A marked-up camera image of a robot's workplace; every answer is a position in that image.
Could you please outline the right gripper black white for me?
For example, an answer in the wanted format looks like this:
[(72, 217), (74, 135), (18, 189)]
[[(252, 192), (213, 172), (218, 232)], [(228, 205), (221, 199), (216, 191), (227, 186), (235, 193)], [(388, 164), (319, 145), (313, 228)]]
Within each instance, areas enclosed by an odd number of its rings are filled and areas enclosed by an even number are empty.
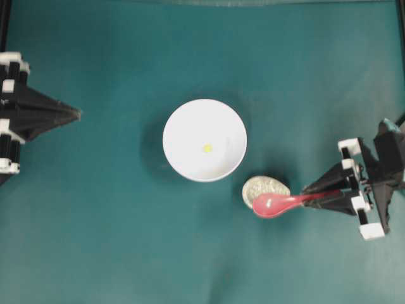
[(304, 202), (305, 207), (341, 212), (358, 216), (359, 232), (364, 240), (383, 238), (389, 233), (389, 204), (396, 180), (383, 172), (382, 164), (374, 157), (362, 138), (338, 142), (342, 161), (335, 164), (318, 180), (306, 186), (303, 194), (348, 189), (354, 172), (358, 191), (339, 191), (322, 198)]

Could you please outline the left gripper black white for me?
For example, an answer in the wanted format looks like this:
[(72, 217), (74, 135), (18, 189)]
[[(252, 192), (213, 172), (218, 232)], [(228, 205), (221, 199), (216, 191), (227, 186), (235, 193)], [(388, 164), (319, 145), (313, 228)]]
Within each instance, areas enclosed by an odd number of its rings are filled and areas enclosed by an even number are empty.
[[(30, 65), (20, 52), (1, 53), (1, 183), (20, 173), (21, 145), (80, 120), (81, 111), (24, 84)], [(39, 110), (18, 110), (18, 105)]]

